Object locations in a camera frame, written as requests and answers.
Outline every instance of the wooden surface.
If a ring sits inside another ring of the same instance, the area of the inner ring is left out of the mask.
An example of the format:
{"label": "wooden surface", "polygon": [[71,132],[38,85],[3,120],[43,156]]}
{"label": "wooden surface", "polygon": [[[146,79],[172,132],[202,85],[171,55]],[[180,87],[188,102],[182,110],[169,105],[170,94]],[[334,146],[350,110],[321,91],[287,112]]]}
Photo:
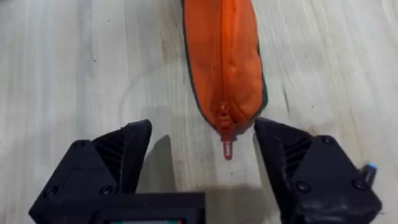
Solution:
{"label": "wooden surface", "polygon": [[[253,0],[269,105],[380,169],[398,206],[398,3]],[[72,141],[154,125],[140,192],[205,190],[208,223],[279,223],[253,130],[223,159],[187,73],[180,0],[0,0],[0,223],[27,211]]]}

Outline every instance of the zipper tab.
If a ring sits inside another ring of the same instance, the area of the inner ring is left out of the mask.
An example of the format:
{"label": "zipper tab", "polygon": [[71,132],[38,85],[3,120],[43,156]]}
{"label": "zipper tab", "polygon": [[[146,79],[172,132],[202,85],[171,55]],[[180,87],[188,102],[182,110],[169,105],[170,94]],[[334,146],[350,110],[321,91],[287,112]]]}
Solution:
{"label": "zipper tab", "polygon": [[218,128],[223,142],[224,158],[231,160],[233,155],[232,141],[235,134],[235,123],[229,113],[227,103],[222,103],[218,114]]}

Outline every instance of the orange pouch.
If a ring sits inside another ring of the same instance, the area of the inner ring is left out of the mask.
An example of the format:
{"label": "orange pouch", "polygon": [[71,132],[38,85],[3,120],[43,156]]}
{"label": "orange pouch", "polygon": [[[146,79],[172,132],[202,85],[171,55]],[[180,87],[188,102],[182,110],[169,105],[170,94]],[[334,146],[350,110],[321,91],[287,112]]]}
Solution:
{"label": "orange pouch", "polygon": [[224,142],[232,142],[267,104],[251,0],[184,0],[188,69],[198,107]]}

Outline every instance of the bolt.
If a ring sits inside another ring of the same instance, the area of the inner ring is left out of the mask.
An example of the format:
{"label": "bolt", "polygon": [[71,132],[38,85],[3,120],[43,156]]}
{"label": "bolt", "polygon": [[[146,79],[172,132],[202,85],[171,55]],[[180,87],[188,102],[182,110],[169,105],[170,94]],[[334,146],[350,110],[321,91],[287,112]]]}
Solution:
{"label": "bolt", "polygon": [[58,187],[56,187],[56,186],[48,188],[44,192],[44,197],[45,198],[53,197],[55,194],[57,194],[57,192],[58,192]]}
{"label": "bolt", "polygon": [[332,138],[332,137],[330,137],[330,136],[325,136],[325,137],[323,137],[323,142],[324,143],[326,143],[326,144],[333,144],[334,143],[334,139]]}
{"label": "bolt", "polygon": [[296,188],[298,191],[302,193],[309,193],[311,191],[311,186],[305,182],[297,182],[296,183]]}
{"label": "bolt", "polygon": [[113,188],[111,186],[101,187],[98,191],[99,194],[108,195],[112,193]]}
{"label": "bolt", "polygon": [[356,190],[366,190],[366,184],[360,180],[354,180],[353,186]]}

